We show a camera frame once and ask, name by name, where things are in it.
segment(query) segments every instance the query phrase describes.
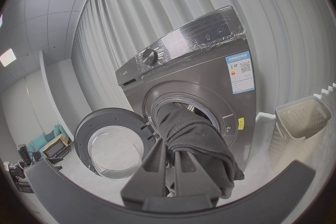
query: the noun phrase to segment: play/pause button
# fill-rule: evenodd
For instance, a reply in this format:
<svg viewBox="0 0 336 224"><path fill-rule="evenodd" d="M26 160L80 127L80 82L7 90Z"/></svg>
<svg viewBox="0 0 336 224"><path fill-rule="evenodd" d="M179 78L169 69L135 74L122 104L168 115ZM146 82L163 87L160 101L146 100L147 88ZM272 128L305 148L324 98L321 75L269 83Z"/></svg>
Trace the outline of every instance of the play/pause button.
<svg viewBox="0 0 336 224"><path fill-rule="evenodd" d="M219 28L217 30L217 33L219 33L219 34L225 34L225 29L224 28Z"/></svg>

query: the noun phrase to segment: beige plastic basket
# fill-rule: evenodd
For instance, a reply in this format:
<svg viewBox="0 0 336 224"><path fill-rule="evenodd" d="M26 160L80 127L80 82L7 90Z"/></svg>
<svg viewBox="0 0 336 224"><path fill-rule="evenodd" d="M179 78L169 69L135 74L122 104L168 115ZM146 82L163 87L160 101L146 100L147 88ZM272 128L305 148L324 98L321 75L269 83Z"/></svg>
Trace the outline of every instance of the beige plastic basket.
<svg viewBox="0 0 336 224"><path fill-rule="evenodd" d="M313 153L331 113L320 99L309 96L277 107L275 116L269 156L273 170L280 172L293 160L304 162Z"/></svg>

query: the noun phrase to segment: washing machine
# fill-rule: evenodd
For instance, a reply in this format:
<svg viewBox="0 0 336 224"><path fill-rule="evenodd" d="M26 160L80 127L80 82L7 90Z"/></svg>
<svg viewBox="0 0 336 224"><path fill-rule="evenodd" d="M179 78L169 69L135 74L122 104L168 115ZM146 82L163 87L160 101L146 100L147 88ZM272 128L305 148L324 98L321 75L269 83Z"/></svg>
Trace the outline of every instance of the washing machine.
<svg viewBox="0 0 336 224"><path fill-rule="evenodd" d="M168 33L120 67L116 76L134 112L101 109L79 124L76 150L89 169L112 179L133 174L141 161L117 175L116 169L92 159L93 143L100 135L116 132L131 139L125 131L130 130L138 137L132 140L133 150L144 159L160 132L157 112L169 102L210 121L240 169L245 169L255 126L256 93L249 44L233 7L210 12Z"/></svg>

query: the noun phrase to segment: ceiling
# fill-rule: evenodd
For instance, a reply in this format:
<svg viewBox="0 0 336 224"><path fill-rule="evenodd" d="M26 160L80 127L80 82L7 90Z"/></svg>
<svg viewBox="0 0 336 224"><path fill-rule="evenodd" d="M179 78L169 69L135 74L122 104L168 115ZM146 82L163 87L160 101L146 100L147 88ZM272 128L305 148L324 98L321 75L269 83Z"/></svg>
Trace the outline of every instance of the ceiling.
<svg viewBox="0 0 336 224"><path fill-rule="evenodd" d="M16 60L0 64L0 94L40 68L69 59L73 35L85 0L6 0L1 13L0 55L12 48Z"/></svg>

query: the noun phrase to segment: teal sofa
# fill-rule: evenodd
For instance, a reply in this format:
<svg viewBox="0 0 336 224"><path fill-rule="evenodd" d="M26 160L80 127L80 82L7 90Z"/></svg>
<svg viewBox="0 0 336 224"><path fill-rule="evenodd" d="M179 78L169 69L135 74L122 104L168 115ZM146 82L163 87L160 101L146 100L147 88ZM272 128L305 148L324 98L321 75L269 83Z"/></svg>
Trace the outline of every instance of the teal sofa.
<svg viewBox="0 0 336 224"><path fill-rule="evenodd" d="M30 141L30 143L27 145L27 149L28 149L30 157L33 158L33 151L40 151L41 157L45 159L46 156L43 154L45 145L48 144L51 140L53 140L55 137L57 137L60 134L64 134L66 138L69 139L69 135L65 132L64 128L58 124L54 126L54 129L49 134L43 133L39 137Z"/></svg>

